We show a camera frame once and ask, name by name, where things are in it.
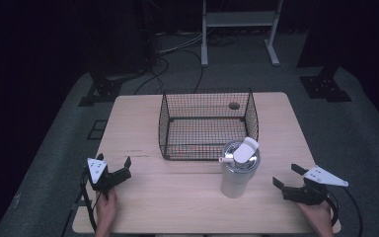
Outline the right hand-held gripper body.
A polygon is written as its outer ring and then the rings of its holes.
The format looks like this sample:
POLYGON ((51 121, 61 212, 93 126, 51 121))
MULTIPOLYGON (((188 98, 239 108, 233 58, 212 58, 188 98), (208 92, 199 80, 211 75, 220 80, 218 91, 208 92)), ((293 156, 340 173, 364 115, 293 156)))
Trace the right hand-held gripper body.
POLYGON ((284 190, 281 191, 285 200, 308 205, 320 204, 328 197, 327 185, 345 188, 348 186, 348 181, 337 177, 318 165, 308 169, 308 172, 302 177, 304 181, 303 187, 285 186, 284 190))

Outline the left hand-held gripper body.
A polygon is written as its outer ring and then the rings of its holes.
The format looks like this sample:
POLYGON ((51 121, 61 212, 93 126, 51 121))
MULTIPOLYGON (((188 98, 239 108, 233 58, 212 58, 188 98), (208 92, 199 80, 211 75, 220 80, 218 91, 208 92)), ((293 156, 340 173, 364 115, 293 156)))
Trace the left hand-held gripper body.
POLYGON ((90 174, 90 182, 94 191, 102 193, 105 198, 109 198, 109 171, 108 163, 96 158, 87 159, 87 168, 90 174))

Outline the white tumbler with lid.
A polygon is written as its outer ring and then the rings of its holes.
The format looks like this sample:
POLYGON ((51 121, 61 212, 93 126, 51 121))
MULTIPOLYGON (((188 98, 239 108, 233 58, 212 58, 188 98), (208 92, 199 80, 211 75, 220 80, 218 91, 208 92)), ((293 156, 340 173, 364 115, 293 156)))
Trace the white tumbler with lid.
POLYGON ((221 191, 228 198, 239 198, 261 163, 259 144, 251 137, 228 142, 219 157, 221 191))

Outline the black wire mesh basket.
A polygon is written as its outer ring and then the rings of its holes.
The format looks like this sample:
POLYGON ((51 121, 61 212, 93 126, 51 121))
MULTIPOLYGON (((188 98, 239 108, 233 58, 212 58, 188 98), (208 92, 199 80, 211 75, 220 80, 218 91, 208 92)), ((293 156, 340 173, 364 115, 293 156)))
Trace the black wire mesh basket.
POLYGON ((164 159, 213 161, 228 142, 245 137, 259 137, 258 113, 250 89, 163 94, 158 140, 164 159), (230 110, 232 102, 240 109, 230 110))

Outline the person's right hand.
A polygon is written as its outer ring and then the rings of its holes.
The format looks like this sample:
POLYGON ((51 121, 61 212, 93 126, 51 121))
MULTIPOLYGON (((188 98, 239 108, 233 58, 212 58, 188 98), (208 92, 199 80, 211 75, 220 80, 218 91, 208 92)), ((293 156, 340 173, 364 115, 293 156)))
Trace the person's right hand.
POLYGON ((296 205, 318 237, 335 237, 331 208, 325 201, 317 205, 296 202, 296 205))

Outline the person's left hand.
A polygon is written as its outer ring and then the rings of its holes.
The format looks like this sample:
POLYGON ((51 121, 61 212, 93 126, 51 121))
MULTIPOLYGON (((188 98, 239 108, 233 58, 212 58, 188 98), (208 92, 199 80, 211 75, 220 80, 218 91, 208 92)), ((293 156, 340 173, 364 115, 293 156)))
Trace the person's left hand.
POLYGON ((116 192, 111 189, 108 197, 101 197, 97 203, 97 230, 95 237, 110 237, 116 218, 116 192))

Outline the black stand base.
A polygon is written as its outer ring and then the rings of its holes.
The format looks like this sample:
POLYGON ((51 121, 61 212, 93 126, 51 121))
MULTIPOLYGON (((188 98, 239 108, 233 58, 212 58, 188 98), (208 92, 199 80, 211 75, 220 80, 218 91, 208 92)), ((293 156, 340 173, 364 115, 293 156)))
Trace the black stand base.
POLYGON ((300 77, 310 99, 325 99, 330 103, 351 101, 348 93, 335 80, 338 69, 337 65, 325 65, 318 75, 300 77))
POLYGON ((96 103, 113 102, 119 95, 124 82, 139 76, 138 73, 121 72, 120 70, 91 70, 92 85, 79 107, 92 107, 96 103))

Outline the white metal stand frame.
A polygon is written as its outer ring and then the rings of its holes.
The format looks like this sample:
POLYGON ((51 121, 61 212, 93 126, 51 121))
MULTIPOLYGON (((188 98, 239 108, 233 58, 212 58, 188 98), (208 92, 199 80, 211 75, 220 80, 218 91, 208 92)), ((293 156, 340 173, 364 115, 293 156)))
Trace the white metal stand frame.
POLYGON ((202 26, 201 26, 201 47, 200 64, 208 65, 208 29, 212 28, 238 28, 238 27, 270 27, 270 34, 265 39, 265 48, 273 66, 280 64, 273 47, 273 42, 279 23, 281 9, 284 0, 277 0, 277 5, 273 11, 257 12, 208 12, 207 0, 202 0, 202 26))

